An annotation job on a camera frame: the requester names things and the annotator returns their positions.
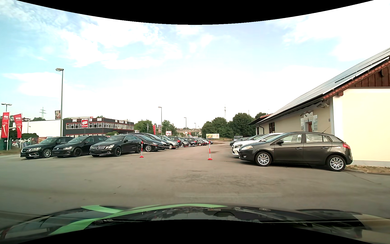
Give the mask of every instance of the sign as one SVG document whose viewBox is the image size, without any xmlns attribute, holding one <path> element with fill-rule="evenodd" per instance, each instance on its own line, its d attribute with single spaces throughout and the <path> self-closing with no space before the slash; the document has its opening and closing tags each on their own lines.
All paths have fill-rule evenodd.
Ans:
<svg viewBox="0 0 390 244">
<path fill-rule="evenodd" d="M 22 138 L 22 114 L 16 114 L 13 117 L 16 125 L 17 137 Z"/>
<path fill-rule="evenodd" d="M 219 134 L 206 134 L 207 139 L 219 139 Z"/>
<path fill-rule="evenodd" d="M 8 138 L 10 112 L 3 113 L 1 138 Z"/>
<path fill-rule="evenodd" d="M 55 119 L 61 119 L 61 110 L 55 110 Z"/>
<path fill-rule="evenodd" d="M 88 119 L 81 120 L 81 128 L 88 128 Z"/>
</svg>

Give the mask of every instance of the commercial building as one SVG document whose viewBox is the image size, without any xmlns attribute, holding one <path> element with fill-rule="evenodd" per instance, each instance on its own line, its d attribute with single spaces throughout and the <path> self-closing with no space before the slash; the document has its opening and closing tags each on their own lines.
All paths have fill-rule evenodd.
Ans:
<svg viewBox="0 0 390 244">
<path fill-rule="evenodd" d="M 390 48 L 250 125 L 332 134 L 351 146 L 354 164 L 390 167 Z"/>
</svg>

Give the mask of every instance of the parking lot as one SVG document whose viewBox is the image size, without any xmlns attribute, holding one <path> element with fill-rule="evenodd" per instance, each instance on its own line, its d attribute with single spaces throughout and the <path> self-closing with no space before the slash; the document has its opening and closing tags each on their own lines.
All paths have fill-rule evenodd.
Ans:
<svg viewBox="0 0 390 244">
<path fill-rule="evenodd" d="M 0 157 L 0 227 L 85 205 L 236 203 L 357 211 L 390 218 L 390 176 L 259 167 L 228 142 L 120 157 Z"/>
</svg>

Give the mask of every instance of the roof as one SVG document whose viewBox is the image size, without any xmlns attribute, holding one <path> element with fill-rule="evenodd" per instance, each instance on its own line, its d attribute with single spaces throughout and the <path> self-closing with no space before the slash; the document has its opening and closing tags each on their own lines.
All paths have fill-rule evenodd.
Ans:
<svg viewBox="0 0 390 244">
<path fill-rule="evenodd" d="M 322 96 L 326 93 L 331 92 L 335 88 L 343 85 L 344 83 L 354 79 L 355 77 L 358 77 L 359 75 L 368 72 L 370 69 L 376 67 L 378 64 L 382 63 L 383 61 L 386 61 L 390 58 L 390 47 L 371 58 L 368 58 L 355 66 L 351 67 L 350 69 L 347 69 L 346 71 L 342 72 L 341 74 L 335 76 L 334 78 L 326 81 L 325 83 L 321 84 L 320 86 L 315 87 L 311 91 L 301 95 L 300 97 L 294 99 L 284 107 L 280 108 L 273 114 L 271 114 L 268 118 L 264 118 L 260 121 L 253 121 L 249 125 L 253 124 L 259 124 L 263 121 L 271 120 L 274 118 L 277 118 L 279 116 L 285 115 L 288 112 L 294 112 L 293 108 L 296 108 L 300 105 L 304 105 L 306 103 L 309 103 L 307 105 L 311 105 L 311 101 L 317 103 L 319 101 L 322 101 Z"/>
</svg>

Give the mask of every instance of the red flag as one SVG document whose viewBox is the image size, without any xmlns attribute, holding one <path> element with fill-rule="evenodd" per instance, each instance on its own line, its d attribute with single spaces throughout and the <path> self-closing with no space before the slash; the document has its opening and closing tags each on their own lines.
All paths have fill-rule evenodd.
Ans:
<svg viewBox="0 0 390 244">
<path fill-rule="evenodd" d="M 22 114 L 16 114 L 13 117 L 16 124 L 17 137 L 22 138 Z"/>
<path fill-rule="evenodd" d="M 10 112 L 4 112 L 1 127 L 1 138 L 8 138 L 9 118 Z"/>
</svg>

